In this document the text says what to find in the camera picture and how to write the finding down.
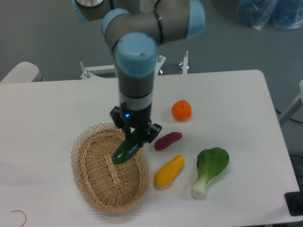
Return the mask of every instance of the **wicker basket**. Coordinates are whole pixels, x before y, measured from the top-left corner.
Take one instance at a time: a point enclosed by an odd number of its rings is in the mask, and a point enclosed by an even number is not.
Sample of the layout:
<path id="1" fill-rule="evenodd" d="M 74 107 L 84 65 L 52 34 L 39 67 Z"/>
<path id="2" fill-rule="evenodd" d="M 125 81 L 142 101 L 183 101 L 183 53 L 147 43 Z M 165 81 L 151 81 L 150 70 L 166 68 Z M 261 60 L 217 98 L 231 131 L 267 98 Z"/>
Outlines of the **wicker basket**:
<path id="1" fill-rule="evenodd" d="M 141 149 L 127 162 L 113 164 L 111 157 L 124 139 L 114 124 L 100 124 L 81 134 L 71 152 L 74 180 L 83 198 L 106 214 L 134 207 L 148 187 L 148 166 Z"/>

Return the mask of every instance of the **white chair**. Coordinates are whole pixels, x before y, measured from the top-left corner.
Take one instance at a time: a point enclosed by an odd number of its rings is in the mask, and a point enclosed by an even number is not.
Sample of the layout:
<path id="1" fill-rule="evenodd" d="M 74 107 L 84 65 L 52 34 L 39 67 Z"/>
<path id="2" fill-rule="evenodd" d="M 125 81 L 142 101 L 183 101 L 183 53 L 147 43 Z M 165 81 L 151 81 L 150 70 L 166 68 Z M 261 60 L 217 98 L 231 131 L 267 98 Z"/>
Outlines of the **white chair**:
<path id="1" fill-rule="evenodd" d="M 1 84 L 44 81 L 39 68 L 29 62 L 21 62 L 0 82 Z"/>
<path id="2" fill-rule="evenodd" d="M 280 125 L 284 123 L 302 106 L 303 104 L 303 80 L 299 83 L 301 92 L 297 95 L 296 98 L 289 104 L 289 106 L 281 113 L 279 117 Z"/>

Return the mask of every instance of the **yellow pepper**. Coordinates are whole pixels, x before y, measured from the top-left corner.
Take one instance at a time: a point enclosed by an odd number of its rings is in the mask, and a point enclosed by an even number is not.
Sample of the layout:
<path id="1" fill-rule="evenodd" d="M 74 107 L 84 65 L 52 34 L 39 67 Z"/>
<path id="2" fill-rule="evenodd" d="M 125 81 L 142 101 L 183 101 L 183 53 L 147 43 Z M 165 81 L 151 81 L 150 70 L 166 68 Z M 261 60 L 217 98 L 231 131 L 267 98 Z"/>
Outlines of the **yellow pepper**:
<path id="1" fill-rule="evenodd" d="M 153 177 L 154 184 L 157 187 L 161 188 L 171 183 L 178 176 L 184 165 L 184 162 L 185 159 L 183 155 L 175 156 L 172 160 L 170 160 L 168 163 L 162 166 L 161 169 L 158 170 L 158 172 Z"/>

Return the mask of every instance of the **white vegetable stem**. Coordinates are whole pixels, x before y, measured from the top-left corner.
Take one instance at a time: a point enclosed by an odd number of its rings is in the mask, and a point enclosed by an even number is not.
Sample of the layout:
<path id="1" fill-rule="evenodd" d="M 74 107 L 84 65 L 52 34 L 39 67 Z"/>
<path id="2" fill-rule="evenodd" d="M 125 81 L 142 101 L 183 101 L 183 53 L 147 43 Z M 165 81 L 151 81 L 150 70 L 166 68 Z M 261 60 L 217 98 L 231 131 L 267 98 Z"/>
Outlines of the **white vegetable stem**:
<path id="1" fill-rule="evenodd" d="M 203 199 L 207 191 L 207 179 L 205 177 L 198 177 L 191 186 L 190 191 L 196 199 Z"/>

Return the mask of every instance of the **blue plastic bag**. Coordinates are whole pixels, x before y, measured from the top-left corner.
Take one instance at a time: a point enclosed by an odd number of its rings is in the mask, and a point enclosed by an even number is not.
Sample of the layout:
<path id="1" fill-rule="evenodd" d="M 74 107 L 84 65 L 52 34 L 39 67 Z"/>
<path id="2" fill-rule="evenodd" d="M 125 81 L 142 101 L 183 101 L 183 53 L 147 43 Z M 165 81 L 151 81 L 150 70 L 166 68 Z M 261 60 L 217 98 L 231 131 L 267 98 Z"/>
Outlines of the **blue plastic bag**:
<path id="1" fill-rule="evenodd" d="M 269 21 L 279 0 L 240 0 L 238 16 L 246 26 L 261 30 Z"/>
<path id="2" fill-rule="evenodd" d="M 282 30 L 303 26 L 303 0 L 280 0 L 272 19 L 274 26 Z"/>

